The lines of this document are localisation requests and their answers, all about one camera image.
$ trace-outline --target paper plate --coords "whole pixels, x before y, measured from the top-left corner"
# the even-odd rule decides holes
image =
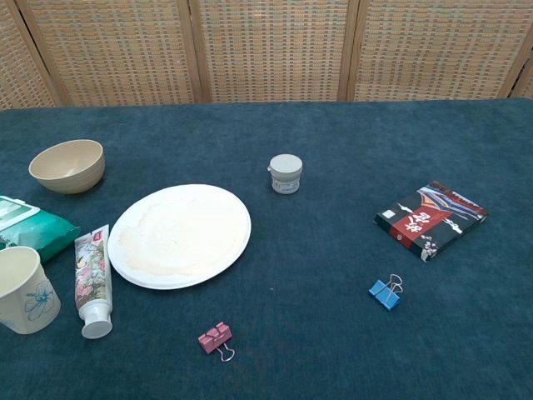
[[[246,206],[227,190],[168,187],[121,215],[109,235],[109,259],[136,285],[185,288],[231,266],[247,246],[251,230]]]

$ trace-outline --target floral cup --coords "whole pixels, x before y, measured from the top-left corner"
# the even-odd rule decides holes
[[[38,252],[23,246],[0,251],[0,323],[16,333],[34,333],[51,323],[60,308]]]

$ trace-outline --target white jar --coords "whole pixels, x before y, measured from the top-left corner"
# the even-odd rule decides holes
[[[272,176],[272,189],[281,194],[291,194],[300,188],[303,169],[301,159],[292,154],[280,154],[270,160],[267,170]]]

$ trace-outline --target bowl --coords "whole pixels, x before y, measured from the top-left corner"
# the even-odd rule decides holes
[[[73,194],[96,185],[105,167],[102,145],[79,139],[47,148],[30,162],[28,170],[45,188]]]

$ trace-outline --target green package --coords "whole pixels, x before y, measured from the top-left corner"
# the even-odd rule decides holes
[[[80,234],[80,227],[23,201],[0,196],[0,250],[12,246],[34,248],[45,262]]]

